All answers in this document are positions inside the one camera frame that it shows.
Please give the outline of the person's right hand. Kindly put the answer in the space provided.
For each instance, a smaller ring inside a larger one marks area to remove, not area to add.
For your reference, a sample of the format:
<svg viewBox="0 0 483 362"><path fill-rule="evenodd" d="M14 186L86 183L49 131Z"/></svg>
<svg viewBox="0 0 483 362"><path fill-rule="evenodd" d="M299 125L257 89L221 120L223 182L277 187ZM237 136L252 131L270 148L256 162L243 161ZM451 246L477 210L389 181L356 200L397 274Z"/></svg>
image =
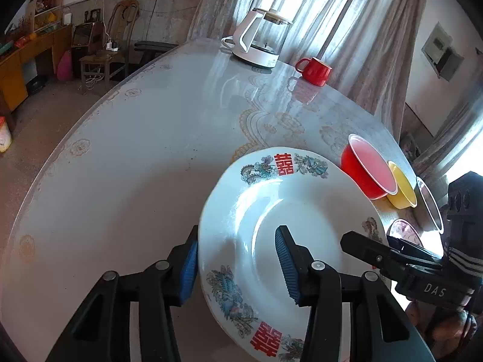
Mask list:
<svg viewBox="0 0 483 362"><path fill-rule="evenodd" d="M473 315L465 310L443 310L444 319L438 319L438 324L430 336L425 335L430 320L436 313L436 307L416 300L411 301L405 313L412 325L427 342L435 360L442 360L457 350L461 338L472 340L478 330L479 323Z"/></svg>

